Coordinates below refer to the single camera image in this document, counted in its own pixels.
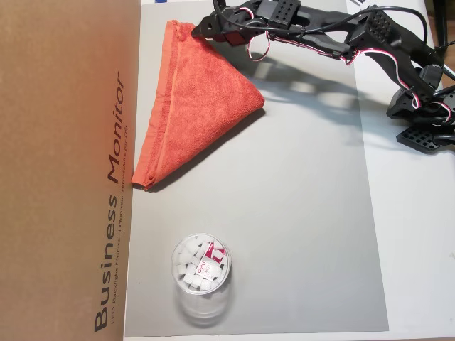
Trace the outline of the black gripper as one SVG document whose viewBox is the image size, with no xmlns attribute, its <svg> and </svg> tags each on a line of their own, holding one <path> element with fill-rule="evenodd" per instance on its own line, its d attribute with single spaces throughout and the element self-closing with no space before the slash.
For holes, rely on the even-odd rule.
<svg viewBox="0 0 455 341">
<path fill-rule="evenodd" d="M 191 31 L 192 36 L 208 36 L 211 40 L 252 40 L 266 31 L 265 22 L 253 8 L 219 8 L 206 16 Z"/>
</svg>

